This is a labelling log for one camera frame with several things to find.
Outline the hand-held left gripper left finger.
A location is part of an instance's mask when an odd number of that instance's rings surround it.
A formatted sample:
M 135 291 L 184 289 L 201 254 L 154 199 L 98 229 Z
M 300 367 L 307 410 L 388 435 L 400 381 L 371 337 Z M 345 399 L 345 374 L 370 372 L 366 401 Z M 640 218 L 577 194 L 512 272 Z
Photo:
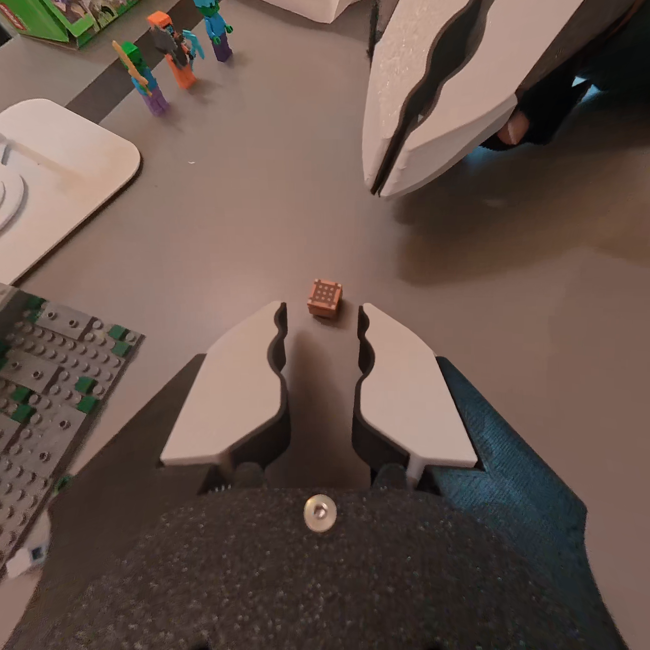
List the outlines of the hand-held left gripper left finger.
M 208 350 L 160 454 L 166 466 L 268 467 L 290 443 L 287 304 L 273 301 Z

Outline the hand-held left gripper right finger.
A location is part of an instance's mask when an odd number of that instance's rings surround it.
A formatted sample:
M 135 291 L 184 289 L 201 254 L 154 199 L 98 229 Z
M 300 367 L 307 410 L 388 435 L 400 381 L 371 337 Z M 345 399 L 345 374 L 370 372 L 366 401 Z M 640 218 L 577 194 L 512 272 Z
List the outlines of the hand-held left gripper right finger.
M 379 307 L 358 311 L 361 377 L 355 385 L 352 446 L 371 483 L 389 467 L 417 487 L 431 467 L 478 469 L 478 454 L 433 349 Z

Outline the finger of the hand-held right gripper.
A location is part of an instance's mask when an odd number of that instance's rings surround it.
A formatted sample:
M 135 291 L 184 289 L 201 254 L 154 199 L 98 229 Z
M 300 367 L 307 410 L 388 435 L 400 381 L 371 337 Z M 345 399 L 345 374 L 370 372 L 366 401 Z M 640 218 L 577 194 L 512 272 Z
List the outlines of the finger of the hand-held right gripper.
M 398 1 L 380 1 L 380 38 Z M 583 79 L 589 59 L 622 33 L 634 1 L 483 1 L 483 39 L 407 138 L 388 195 L 414 191 L 496 133 L 539 82 Z
M 370 63 L 362 165 L 371 194 L 388 195 L 407 138 L 433 113 L 443 86 L 482 39 L 482 1 L 396 3 Z

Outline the brown crate brick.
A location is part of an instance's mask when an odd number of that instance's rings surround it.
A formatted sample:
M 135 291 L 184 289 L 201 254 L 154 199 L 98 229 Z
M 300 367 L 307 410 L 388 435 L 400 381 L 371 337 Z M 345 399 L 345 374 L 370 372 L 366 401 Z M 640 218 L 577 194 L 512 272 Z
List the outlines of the brown crate brick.
M 342 300 L 341 283 L 316 278 L 307 299 L 307 310 L 314 317 L 335 320 L 338 318 Z

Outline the grey desk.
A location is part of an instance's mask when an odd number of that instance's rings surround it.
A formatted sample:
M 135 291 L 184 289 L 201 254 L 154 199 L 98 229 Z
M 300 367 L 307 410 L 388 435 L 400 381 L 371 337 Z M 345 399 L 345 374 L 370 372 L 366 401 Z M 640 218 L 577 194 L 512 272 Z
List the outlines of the grey desk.
M 446 356 L 588 508 L 589 558 L 632 649 L 649 648 L 649 96 L 595 94 L 546 147 L 477 150 L 397 199 L 371 196 L 361 137 L 368 2 L 314 25 L 230 1 L 233 63 L 206 58 L 154 118 L 116 97 L 112 40 L 1 48 L 1 108 L 45 98 L 130 140 L 134 183 L 21 281 L 146 337 L 70 467 L 79 472 L 192 357 L 287 302 L 292 438 L 272 485 L 359 488 L 356 314 L 371 302 Z M 313 281 L 343 285 L 335 320 Z

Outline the person's right hand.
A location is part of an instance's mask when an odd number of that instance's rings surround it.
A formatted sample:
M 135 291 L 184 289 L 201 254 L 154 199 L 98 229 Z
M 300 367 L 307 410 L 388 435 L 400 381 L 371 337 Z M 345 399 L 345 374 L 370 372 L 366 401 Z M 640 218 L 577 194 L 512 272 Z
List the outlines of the person's right hand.
M 497 138 L 508 147 L 517 146 L 526 136 L 530 120 L 519 109 L 514 110 L 507 123 L 497 132 Z

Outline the grey brick building model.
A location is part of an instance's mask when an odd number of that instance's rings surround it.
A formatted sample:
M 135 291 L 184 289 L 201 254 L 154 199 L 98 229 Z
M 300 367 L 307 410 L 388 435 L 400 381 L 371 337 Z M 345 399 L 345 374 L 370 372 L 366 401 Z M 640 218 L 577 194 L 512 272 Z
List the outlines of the grey brick building model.
M 144 336 L 1 284 L 1 570 Z

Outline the teal-helmet minifigure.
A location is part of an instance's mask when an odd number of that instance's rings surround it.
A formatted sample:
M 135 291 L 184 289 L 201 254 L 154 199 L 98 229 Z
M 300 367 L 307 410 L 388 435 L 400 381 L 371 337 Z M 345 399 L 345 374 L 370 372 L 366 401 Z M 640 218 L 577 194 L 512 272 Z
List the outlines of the teal-helmet minifigure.
M 203 16 L 207 35 L 213 46 L 215 57 L 219 62 L 227 62 L 232 56 L 232 50 L 227 36 L 233 28 L 220 15 L 219 1 L 193 1 Z

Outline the orange minifigure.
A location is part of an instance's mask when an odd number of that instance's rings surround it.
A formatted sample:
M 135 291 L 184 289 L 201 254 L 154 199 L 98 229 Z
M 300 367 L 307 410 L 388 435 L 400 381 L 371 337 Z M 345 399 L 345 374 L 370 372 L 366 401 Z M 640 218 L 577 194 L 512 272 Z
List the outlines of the orange minifigure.
M 156 50 L 167 60 L 179 87 L 188 90 L 197 81 L 195 58 L 205 58 L 197 36 L 187 29 L 177 31 L 170 16 L 162 11 L 153 12 L 147 21 Z

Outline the green-headed minifigure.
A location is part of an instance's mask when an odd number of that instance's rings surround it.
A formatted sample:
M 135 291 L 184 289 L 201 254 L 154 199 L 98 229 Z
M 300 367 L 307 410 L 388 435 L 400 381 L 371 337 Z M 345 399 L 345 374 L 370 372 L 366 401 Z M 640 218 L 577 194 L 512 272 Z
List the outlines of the green-headed minifigure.
M 150 67 L 144 60 L 140 49 L 132 42 L 119 44 L 113 40 L 111 45 L 151 114 L 153 116 L 162 116 L 167 111 L 169 104 L 162 94 Z

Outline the white stand with wooden tray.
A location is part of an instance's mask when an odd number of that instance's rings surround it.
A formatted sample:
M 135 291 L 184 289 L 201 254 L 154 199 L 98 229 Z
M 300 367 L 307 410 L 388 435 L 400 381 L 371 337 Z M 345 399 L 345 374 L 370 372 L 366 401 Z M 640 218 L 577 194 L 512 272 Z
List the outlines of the white stand with wooden tray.
M 50 100 L 1 112 L 1 282 L 25 275 L 133 180 L 130 141 Z

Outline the pictured green toy box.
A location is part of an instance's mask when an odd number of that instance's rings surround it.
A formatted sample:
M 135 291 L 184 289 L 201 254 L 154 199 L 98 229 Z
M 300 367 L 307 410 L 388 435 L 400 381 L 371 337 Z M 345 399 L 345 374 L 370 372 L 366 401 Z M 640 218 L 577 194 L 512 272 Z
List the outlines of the pictured green toy box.
M 62 34 L 50 38 L 79 49 L 140 1 L 44 1 Z

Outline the green logo toy box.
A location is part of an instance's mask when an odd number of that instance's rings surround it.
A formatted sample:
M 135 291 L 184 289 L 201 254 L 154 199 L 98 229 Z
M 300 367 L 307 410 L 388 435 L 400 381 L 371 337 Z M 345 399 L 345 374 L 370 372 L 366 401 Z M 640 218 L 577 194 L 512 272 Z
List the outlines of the green logo toy box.
M 20 35 L 69 43 L 68 30 L 49 1 L 1 1 L 1 16 Z

